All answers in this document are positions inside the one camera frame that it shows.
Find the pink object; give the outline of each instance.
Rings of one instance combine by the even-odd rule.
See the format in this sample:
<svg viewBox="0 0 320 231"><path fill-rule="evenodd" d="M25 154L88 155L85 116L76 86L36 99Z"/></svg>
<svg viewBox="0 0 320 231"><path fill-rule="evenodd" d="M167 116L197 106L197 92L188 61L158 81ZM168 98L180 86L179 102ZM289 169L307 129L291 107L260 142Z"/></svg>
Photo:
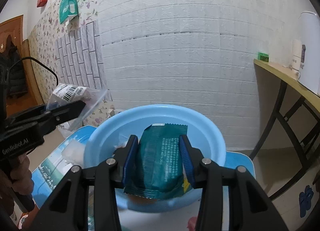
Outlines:
<svg viewBox="0 0 320 231"><path fill-rule="evenodd" d="M197 217L191 217L188 221L188 226L187 228L189 231L195 231L196 228L196 222L197 222Z"/></svg>

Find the teal snack package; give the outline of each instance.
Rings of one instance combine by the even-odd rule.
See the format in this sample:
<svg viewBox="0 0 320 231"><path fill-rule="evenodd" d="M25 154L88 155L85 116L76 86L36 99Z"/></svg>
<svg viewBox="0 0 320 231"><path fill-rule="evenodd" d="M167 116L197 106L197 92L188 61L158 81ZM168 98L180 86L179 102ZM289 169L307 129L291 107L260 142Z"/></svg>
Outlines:
<svg viewBox="0 0 320 231"><path fill-rule="evenodd" d="M77 0L61 0L59 9L60 24L69 22L74 17L78 16Z"/></svg>
<svg viewBox="0 0 320 231"><path fill-rule="evenodd" d="M186 125L153 124L144 130L125 193L159 200L184 194L179 137L187 129Z"/></svg>

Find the human hand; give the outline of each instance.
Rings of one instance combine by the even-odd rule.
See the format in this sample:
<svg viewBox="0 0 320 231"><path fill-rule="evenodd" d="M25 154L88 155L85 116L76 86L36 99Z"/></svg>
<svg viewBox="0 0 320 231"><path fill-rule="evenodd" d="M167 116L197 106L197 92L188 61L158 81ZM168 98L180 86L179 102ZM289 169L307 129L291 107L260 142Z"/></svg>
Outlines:
<svg viewBox="0 0 320 231"><path fill-rule="evenodd" d="M18 157L20 165L14 168L10 177L13 183L9 180L7 175L0 170L0 197L1 204L6 209L7 213L13 213L14 202L10 196L9 189L12 188L15 192L21 195L29 195L33 191L34 183L31 179L32 174L29 170L30 160L26 153Z"/></svg>

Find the tile floor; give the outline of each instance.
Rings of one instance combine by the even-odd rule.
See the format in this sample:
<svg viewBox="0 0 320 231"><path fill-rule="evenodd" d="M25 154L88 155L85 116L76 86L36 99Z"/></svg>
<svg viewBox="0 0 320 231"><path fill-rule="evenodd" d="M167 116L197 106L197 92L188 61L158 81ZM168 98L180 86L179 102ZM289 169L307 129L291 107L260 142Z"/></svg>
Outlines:
<svg viewBox="0 0 320 231"><path fill-rule="evenodd" d="M61 133L56 129L54 132L45 136L45 143L38 147L35 151L29 154L30 170L35 168L64 140ZM262 150L258 156L253 160L256 172L256 178L262 188L268 195L273 194L280 187L282 187L292 176L300 169L301 165L299 159L292 148L286 149L271 149ZM306 178L314 178L319 170L319 165L315 165L307 174ZM305 183L296 184L295 188L290 189L281 197L274 200L274 204L277 207L280 214L283 216L290 231L294 231L297 225L303 223L302 220L297 222L296 211L297 199L292 199L294 194L299 195L301 190L304 190Z"/></svg>

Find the metal bolt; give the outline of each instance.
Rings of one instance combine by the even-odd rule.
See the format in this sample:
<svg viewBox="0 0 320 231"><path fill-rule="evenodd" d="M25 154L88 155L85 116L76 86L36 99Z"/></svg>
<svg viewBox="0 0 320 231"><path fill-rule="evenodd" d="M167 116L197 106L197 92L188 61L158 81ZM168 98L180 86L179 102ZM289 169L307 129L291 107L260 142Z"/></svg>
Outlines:
<svg viewBox="0 0 320 231"><path fill-rule="evenodd" d="M201 161L204 165L208 165L211 163L211 160L209 158L203 158Z"/></svg>
<svg viewBox="0 0 320 231"><path fill-rule="evenodd" d="M109 159L106 160L106 163L107 163L108 165L112 165L112 164L115 164L115 163L116 163L116 160L115 160L114 158L109 158Z"/></svg>
<svg viewBox="0 0 320 231"><path fill-rule="evenodd" d="M76 172L78 172L80 170L80 167L79 166L73 166L72 168L71 168L71 171L73 172L73 173L76 173Z"/></svg>
<svg viewBox="0 0 320 231"><path fill-rule="evenodd" d="M237 170L241 173L245 173L247 171L247 169L244 166L237 167Z"/></svg>

